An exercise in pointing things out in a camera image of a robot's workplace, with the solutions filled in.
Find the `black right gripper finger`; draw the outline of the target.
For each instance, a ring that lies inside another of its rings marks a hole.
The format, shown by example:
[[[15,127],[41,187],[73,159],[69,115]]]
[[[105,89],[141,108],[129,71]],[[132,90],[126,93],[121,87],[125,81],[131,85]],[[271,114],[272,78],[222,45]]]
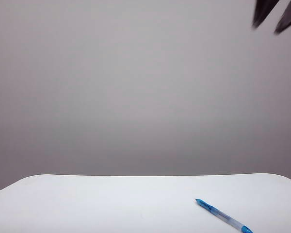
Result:
[[[256,0],[252,20],[253,29],[257,29],[261,25],[278,2],[279,0]]]
[[[291,26],[291,1],[289,2],[283,15],[281,16],[281,19],[277,23],[274,33],[280,34],[284,30],[286,30],[289,26]]]

